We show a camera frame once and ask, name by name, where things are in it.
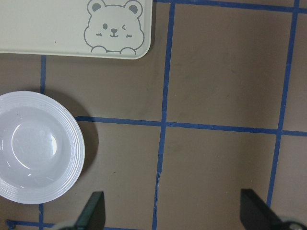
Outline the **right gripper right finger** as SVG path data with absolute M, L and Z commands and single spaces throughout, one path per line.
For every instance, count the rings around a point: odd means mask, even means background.
M 252 189 L 240 191 L 240 221 L 246 230 L 280 230 L 283 224 Z

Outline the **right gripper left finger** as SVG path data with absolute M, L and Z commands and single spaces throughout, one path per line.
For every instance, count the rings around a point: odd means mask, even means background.
M 106 223 L 104 192 L 93 192 L 77 218 L 76 230 L 103 230 Z

